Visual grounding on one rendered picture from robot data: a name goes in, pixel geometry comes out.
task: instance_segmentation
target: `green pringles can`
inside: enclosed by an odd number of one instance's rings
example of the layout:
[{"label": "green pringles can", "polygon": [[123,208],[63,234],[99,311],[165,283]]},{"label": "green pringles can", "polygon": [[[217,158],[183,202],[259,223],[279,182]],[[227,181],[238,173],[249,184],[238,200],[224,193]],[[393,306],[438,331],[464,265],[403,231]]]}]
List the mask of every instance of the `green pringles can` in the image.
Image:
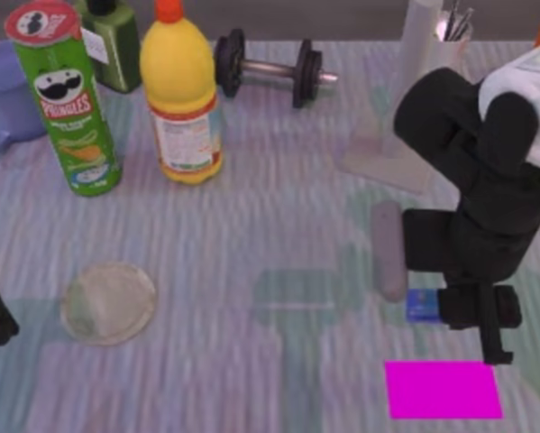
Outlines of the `green pringles can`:
[{"label": "green pringles can", "polygon": [[77,12],[61,0],[36,0],[9,15],[5,32],[69,186],[80,196],[107,192],[119,183],[121,167]]}]

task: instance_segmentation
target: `gray tabletop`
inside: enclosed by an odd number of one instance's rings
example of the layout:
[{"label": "gray tabletop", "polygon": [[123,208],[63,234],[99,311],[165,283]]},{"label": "gray tabletop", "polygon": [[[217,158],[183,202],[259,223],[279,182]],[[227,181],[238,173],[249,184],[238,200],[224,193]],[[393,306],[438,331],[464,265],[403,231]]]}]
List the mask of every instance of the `gray tabletop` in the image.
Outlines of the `gray tabletop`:
[{"label": "gray tabletop", "polygon": [[[104,92],[124,179],[103,197],[69,191],[46,138],[0,158],[0,289],[22,329],[0,348],[0,433],[540,432],[540,235],[513,279],[525,323],[504,335],[516,352],[497,369],[505,418],[389,418],[385,360],[481,350],[476,331],[410,325],[403,305],[381,299],[370,209],[386,198],[452,207],[456,196],[437,176],[417,197],[339,169],[335,155],[377,113],[366,70],[398,45],[316,46],[341,77],[335,92],[294,111],[286,84],[244,86],[224,102],[224,169],[202,186],[160,173],[141,90]],[[473,43],[470,72],[529,47]],[[291,62],[297,44],[248,49]],[[142,267],[159,304],[134,340],[92,348],[61,328],[59,297],[106,261]],[[438,283],[412,275],[414,287]],[[316,411],[292,410],[300,400]]]}]

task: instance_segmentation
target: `orange juice bottle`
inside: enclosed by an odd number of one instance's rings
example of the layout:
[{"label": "orange juice bottle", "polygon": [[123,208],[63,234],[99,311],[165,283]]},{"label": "orange juice bottle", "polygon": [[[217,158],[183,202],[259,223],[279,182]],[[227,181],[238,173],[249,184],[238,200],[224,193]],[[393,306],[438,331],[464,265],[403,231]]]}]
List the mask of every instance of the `orange juice bottle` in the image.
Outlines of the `orange juice bottle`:
[{"label": "orange juice bottle", "polygon": [[223,159],[213,53],[180,0],[156,0],[155,12],[140,66],[160,167],[171,180],[197,185]]}]

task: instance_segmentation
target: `magenta rectangle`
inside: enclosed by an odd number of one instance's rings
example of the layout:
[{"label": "magenta rectangle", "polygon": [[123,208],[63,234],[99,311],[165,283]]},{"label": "magenta rectangle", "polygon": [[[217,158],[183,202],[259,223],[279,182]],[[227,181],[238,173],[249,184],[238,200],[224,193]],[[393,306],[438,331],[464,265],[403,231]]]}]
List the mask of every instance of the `magenta rectangle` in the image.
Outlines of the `magenta rectangle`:
[{"label": "magenta rectangle", "polygon": [[387,361],[393,419],[501,419],[494,369],[477,362]]}]

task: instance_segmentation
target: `green bottle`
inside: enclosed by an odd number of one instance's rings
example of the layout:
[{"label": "green bottle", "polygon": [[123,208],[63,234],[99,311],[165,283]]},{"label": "green bottle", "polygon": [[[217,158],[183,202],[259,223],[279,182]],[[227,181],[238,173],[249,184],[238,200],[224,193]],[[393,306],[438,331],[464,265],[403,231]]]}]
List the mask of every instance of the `green bottle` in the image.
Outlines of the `green bottle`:
[{"label": "green bottle", "polygon": [[75,8],[97,82],[120,93],[136,89],[142,78],[133,9],[121,0],[78,0]]}]

